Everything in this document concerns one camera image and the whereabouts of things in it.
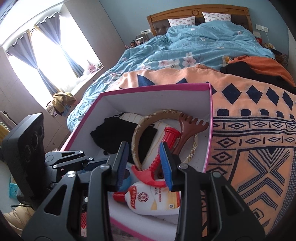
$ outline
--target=blue wall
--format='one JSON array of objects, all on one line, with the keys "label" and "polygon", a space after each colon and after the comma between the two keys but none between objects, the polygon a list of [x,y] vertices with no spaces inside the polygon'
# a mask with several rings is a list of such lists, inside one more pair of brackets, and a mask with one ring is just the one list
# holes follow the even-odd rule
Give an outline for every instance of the blue wall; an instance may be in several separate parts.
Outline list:
[{"label": "blue wall", "polygon": [[[282,53],[289,53],[288,29],[277,10],[268,0],[99,0],[125,44],[150,26],[146,17],[165,10],[198,5],[229,4],[249,8],[253,30],[255,24],[268,27],[269,41]],[[265,32],[259,31],[263,42]]]}]

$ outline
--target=window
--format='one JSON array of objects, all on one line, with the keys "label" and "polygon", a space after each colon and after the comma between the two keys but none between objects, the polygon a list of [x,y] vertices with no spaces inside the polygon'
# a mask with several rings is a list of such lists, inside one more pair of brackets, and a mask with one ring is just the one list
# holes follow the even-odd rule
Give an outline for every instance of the window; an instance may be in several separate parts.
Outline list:
[{"label": "window", "polygon": [[[76,85],[90,77],[89,63],[98,64],[100,62],[72,17],[60,16],[60,26],[63,48],[85,70],[80,78],[75,76],[58,45],[38,30],[32,31],[31,39],[38,67],[61,91],[71,92]],[[26,89],[41,106],[45,107],[52,100],[52,96],[37,70],[14,56],[9,56],[9,61]]]}]

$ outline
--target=orange cloth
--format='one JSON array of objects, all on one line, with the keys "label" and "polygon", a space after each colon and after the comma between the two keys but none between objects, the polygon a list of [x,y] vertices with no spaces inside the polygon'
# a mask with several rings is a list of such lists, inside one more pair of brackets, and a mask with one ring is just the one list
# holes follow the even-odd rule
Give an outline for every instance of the orange cloth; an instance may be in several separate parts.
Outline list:
[{"label": "orange cloth", "polygon": [[290,182],[296,178],[296,95],[204,65],[127,72],[108,91],[135,88],[139,81],[163,85],[180,80],[211,84],[213,137],[207,171],[218,171],[231,182],[268,234],[290,205]]},{"label": "orange cloth", "polygon": [[234,60],[230,60],[228,63],[233,64],[238,61],[246,62],[251,67],[251,69],[254,70],[257,74],[267,74],[272,76],[279,75],[290,85],[296,87],[295,82],[290,73],[273,58],[244,55],[237,57]]}]

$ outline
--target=light switch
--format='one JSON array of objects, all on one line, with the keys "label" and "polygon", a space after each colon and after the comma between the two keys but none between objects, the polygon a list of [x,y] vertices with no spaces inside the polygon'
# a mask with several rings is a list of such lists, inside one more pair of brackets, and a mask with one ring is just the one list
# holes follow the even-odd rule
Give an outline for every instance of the light switch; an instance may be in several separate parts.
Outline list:
[{"label": "light switch", "polygon": [[268,33],[268,28],[267,28],[267,27],[264,27],[264,26],[261,26],[261,25],[258,25],[258,24],[256,24],[256,29],[258,29],[258,30],[261,30],[261,31],[264,31],[264,32],[267,32],[267,33]]}]

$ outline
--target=wooden headboard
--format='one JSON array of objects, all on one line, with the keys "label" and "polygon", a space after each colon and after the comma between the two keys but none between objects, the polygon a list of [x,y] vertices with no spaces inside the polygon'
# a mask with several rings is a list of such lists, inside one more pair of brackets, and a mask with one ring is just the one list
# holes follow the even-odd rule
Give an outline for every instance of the wooden headboard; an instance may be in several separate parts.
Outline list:
[{"label": "wooden headboard", "polygon": [[253,32],[249,9],[224,4],[204,4],[188,7],[179,7],[164,12],[156,13],[147,17],[154,36],[163,35],[170,27],[168,19],[185,18],[195,15],[195,25],[205,22],[202,12],[231,14],[231,22],[243,26]]}]

